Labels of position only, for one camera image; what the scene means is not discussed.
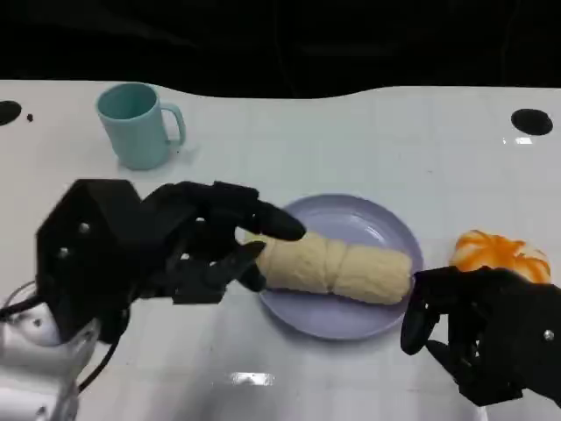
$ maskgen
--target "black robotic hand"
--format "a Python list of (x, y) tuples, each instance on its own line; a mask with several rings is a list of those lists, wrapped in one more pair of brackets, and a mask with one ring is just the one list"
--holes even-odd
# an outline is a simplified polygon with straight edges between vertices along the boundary
[[(448, 344), (429, 340), (448, 315)], [(561, 403), (561, 289), (506, 269), (415, 274), (401, 349), (424, 346), (478, 406), (522, 397), (523, 389)]]
[(219, 303), (235, 279), (263, 289), (255, 260), (265, 243), (239, 244), (239, 227), (284, 240), (305, 233), (256, 189), (180, 182), (142, 200), (125, 180), (78, 180), (37, 232), (38, 299), (63, 341), (97, 318), (114, 343), (138, 298)]

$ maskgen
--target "table surface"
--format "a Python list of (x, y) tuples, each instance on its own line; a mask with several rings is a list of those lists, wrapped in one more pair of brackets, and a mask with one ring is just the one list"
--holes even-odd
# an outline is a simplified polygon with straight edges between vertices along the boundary
[[(164, 182), (243, 183), (278, 205), (317, 193), (353, 194), (402, 218), (427, 267), (445, 265), (458, 235), (478, 228), (529, 240), (549, 255), (554, 276), (560, 268), (557, 127), (521, 141), (527, 136), (510, 116), (537, 108), (561, 121), (561, 91), (408, 87), (267, 100), (157, 88), (163, 101), (181, 108), (187, 147), (162, 168), (132, 172), (117, 164), (95, 113), (96, 98), (111, 84), (0, 82), (2, 99), (23, 106), (22, 117), (0, 127), (0, 296), (32, 279), (35, 230), (72, 181), (84, 177), (126, 178), (142, 195)], [(92, 364), (104, 353), (98, 348)], [(268, 381), (240, 384), (247, 373)], [(555, 405), (527, 395), (489, 408), (489, 418), (558, 416)], [(358, 343), (322, 342), (272, 320), (237, 285), (218, 306), (135, 303), (131, 326), (84, 393), (78, 417), (485, 418), (428, 353), (401, 352), (399, 329)]]

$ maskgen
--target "mint green mug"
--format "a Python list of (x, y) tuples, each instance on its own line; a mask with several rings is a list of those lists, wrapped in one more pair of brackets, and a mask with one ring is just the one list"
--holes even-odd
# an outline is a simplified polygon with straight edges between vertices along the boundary
[[(109, 135), (113, 151), (130, 169), (156, 168), (169, 159), (173, 143), (185, 142), (185, 122), (177, 105), (160, 103), (158, 93), (143, 83), (123, 83), (97, 99), (97, 114)], [(179, 139), (166, 133), (162, 110), (171, 111), (179, 126)]]

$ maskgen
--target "bread roll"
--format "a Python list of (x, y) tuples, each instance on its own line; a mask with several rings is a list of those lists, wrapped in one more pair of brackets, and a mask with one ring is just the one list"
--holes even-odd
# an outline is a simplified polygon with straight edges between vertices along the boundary
[(450, 264), (463, 272), (483, 266), (506, 268), (533, 283), (550, 283), (551, 270), (547, 257), (525, 241), (478, 230), (466, 232), (458, 239)]
[(404, 253), (346, 244), (308, 232), (287, 242), (263, 236), (257, 260), (267, 287), (320, 294), (335, 293), (366, 303), (398, 303), (408, 293), (411, 259)]

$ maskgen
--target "plate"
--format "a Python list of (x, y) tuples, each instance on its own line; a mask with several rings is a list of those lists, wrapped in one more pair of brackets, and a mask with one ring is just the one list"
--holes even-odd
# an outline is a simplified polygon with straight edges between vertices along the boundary
[[(413, 273), (423, 269), (415, 236), (392, 212), (347, 195), (308, 196), (285, 208), (307, 229), (330, 239), (399, 250), (411, 257)], [(401, 321), (407, 297), (397, 304), (368, 304), (342, 296), (268, 289), (264, 305), (300, 332), (334, 340), (366, 339)]]

